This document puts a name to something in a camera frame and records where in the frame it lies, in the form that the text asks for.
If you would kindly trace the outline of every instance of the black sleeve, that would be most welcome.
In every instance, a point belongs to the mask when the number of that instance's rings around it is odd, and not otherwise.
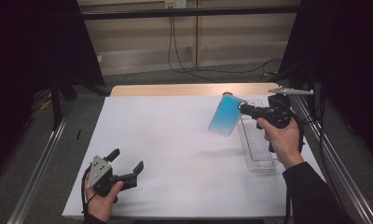
[[[88,214],[87,216],[85,216],[84,222],[82,224],[106,224],[106,222],[103,222],[99,218]]]
[[[288,168],[283,177],[291,197],[296,224],[355,223],[338,205],[332,190],[308,163],[302,162]]]

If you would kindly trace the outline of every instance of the wire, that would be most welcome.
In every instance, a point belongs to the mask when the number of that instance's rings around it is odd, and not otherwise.
[[[171,60],[170,60],[170,52],[171,52],[171,48],[172,48],[172,42],[174,42],[175,53],[176,53],[176,56],[177,56],[178,63],[180,64],[180,66],[182,68],[182,71],[177,71],[172,67]],[[207,80],[212,81],[212,82],[217,82],[217,81],[215,81],[213,79],[210,79],[208,77],[203,77],[203,76],[200,76],[200,75],[192,74],[191,72],[217,72],[217,73],[228,73],[228,74],[244,74],[244,73],[254,72],[254,71],[256,71],[260,68],[264,68],[265,65],[267,65],[268,63],[281,61],[281,60],[282,60],[282,58],[272,58],[272,59],[262,63],[261,65],[259,65],[256,68],[253,68],[253,69],[250,69],[250,70],[245,70],[245,71],[227,71],[227,70],[216,70],[216,69],[185,69],[185,67],[181,64],[181,60],[180,60],[180,57],[179,57],[179,54],[178,54],[177,41],[176,41],[176,38],[175,38],[174,18],[170,17],[170,44],[169,44],[169,51],[168,51],[168,63],[169,63],[170,68],[176,73],[187,73],[187,74],[190,74],[191,76],[194,76],[194,77],[201,77],[201,78],[207,79]],[[264,76],[264,73],[262,74],[262,78],[259,79],[258,82],[260,82],[263,79],[263,76]]]
[[[90,201],[94,198],[94,196],[96,196],[97,195],[97,193],[94,193],[93,194],[93,196],[91,196],[89,199],[88,199],[88,201],[87,201],[87,205],[90,203]]]
[[[174,40],[174,48],[175,48],[175,53],[177,55],[177,59],[178,59],[178,63],[181,65],[181,67],[183,68],[184,71],[177,71],[175,70],[173,67],[172,67],[172,64],[171,64],[171,61],[170,61],[170,50],[172,49],[172,42]],[[196,74],[192,74],[190,73],[189,71],[187,71],[185,69],[185,67],[181,64],[181,61],[180,61],[180,57],[178,55],[178,49],[177,49],[177,42],[175,41],[175,28],[174,28],[174,18],[173,17],[170,17],[170,44],[169,44],[169,51],[168,51],[168,54],[167,54],[167,60],[168,60],[168,63],[169,63],[169,66],[170,68],[176,72],[176,73],[188,73],[189,75],[193,76],[193,77],[201,77],[201,78],[204,78],[206,80],[209,80],[211,82],[215,82],[217,83],[217,81],[213,80],[213,79],[210,79],[208,77],[203,77],[203,76],[199,76],[199,75],[196,75]]]
[[[333,182],[333,179],[332,179],[332,176],[331,174],[329,173],[328,171],[328,167],[327,167],[327,164],[326,164],[326,161],[325,161],[325,156],[324,156],[324,149],[323,149],[323,142],[324,142],[324,112],[325,112],[325,91],[324,91],[324,88],[321,86],[320,87],[320,118],[318,120],[318,122],[320,123],[320,139],[319,139],[319,145],[318,145],[318,148],[319,148],[319,151],[320,151],[320,157],[321,157],[321,160],[323,162],[323,166],[324,166],[324,169],[325,169],[325,173],[326,173],[326,177],[328,178],[329,180],[329,183],[332,187],[332,190],[334,191],[334,194],[336,196],[336,198],[338,199],[338,203],[339,205],[341,206],[341,208],[344,210],[344,205],[343,205],[343,202],[341,201],[340,199],[340,196],[338,194],[338,190],[335,188],[335,184]]]
[[[269,105],[272,106],[270,101],[275,102],[276,105],[281,105],[283,108],[286,108],[286,110],[288,110],[288,113],[291,115],[291,117],[297,123],[297,128],[299,129],[298,150],[299,150],[299,152],[302,152],[302,148],[303,148],[303,145],[304,145],[303,136],[305,135],[304,126],[303,126],[303,124],[300,120],[300,117],[296,113],[294,113],[291,110],[289,104],[285,102],[285,101],[289,101],[289,96],[284,96],[284,95],[281,95],[281,94],[274,95],[273,97],[271,97],[269,99]],[[289,191],[287,190],[286,191],[286,197],[285,197],[285,217],[284,217],[284,220],[283,220],[283,224],[288,223],[290,215],[291,215],[291,197],[289,195]]]
[[[320,99],[317,105],[315,106],[315,114],[319,112],[319,116],[314,117],[313,115],[308,115],[306,118],[302,120],[303,124],[311,124],[316,122],[317,120],[321,120],[324,118],[325,113],[325,96],[324,96],[324,89],[320,87]]]
[[[38,100],[41,100],[43,97],[45,97],[48,93],[50,92],[50,90],[47,90],[47,91],[40,91],[39,93],[36,93],[35,94],[35,98],[33,99],[35,102],[38,101]]]
[[[84,186],[84,183],[85,183],[85,178],[86,178],[89,171],[90,171],[90,166],[88,167],[88,169],[83,174],[82,180],[81,180],[81,198],[82,198],[82,209],[83,209],[81,213],[84,215],[84,217],[86,217],[88,215],[88,203],[85,200],[85,186]]]

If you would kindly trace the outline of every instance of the metal frame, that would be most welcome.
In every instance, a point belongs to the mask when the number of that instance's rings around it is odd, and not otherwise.
[[[302,96],[296,96],[297,103],[302,110],[303,115],[308,118],[309,117],[309,109],[307,108],[307,102]],[[310,123],[311,129],[313,130],[317,139],[320,139],[320,131],[321,126],[317,122]],[[331,142],[329,141],[328,137],[325,133],[323,133],[323,151],[328,158],[329,162],[331,163],[332,167],[335,170],[343,188],[346,189],[347,193],[352,200],[355,208],[357,209],[358,213],[360,214],[364,223],[373,224],[373,210],[370,207],[366,197],[362,193],[362,191],[358,188],[355,181],[350,176],[349,172],[347,171],[346,167],[344,166],[343,162],[341,161],[338,153],[332,146]]]
[[[248,14],[279,14],[279,13],[320,13],[327,9],[321,4],[314,7],[276,6],[276,7],[218,7],[218,8],[176,8],[152,9],[135,11],[96,11],[81,14],[56,14],[37,15],[37,17],[62,19],[62,20],[114,20],[114,19],[139,19],[160,17],[189,17],[189,16],[223,16],[223,15],[248,15]]]
[[[62,131],[64,130],[73,104],[74,101],[66,103],[66,106],[64,107],[64,117],[62,118],[62,120],[60,120],[60,123],[57,126],[56,130],[52,131],[47,145],[45,146],[44,152],[42,153],[41,158],[39,159],[38,164],[36,165],[35,170],[33,171],[33,174],[24,189],[23,194],[19,198],[17,205],[12,211],[7,224],[23,223],[24,219],[26,218],[26,215],[30,209],[30,205],[33,202],[36,192],[38,191],[39,184],[44,176],[45,170],[48,167],[50,158],[52,157],[59,139],[62,136]]]

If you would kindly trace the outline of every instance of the person's hand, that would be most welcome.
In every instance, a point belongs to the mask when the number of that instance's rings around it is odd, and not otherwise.
[[[85,186],[88,185],[90,173],[85,178]],[[123,187],[123,182],[118,181],[108,193],[106,197],[102,197],[96,194],[95,189],[87,189],[85,187],[85,196],[87,200],[90,200],[88,204],[88,213],[94,217],[99,218],[103,222],[108,222],[112,214],[112,207],[117,194]]]
[[[299,128],[297,122],[291,119],[283,129],[272,126],[265,119],[257,119],[257,123],[265,130],[266,140],[271,142],[277,158],[285,169],[303,162],[299,152]]]

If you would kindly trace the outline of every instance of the clear plastic box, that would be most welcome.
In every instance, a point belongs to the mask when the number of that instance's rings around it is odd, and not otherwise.
[[[247,103],[263,106],[260,100],[250,100]],[[237,126],[247,169],[251,171],[275,170],[279,164],[277,155],[269,152],[269,142],[265,139],[265,131],[257,129],[256,120],[242,115]]]

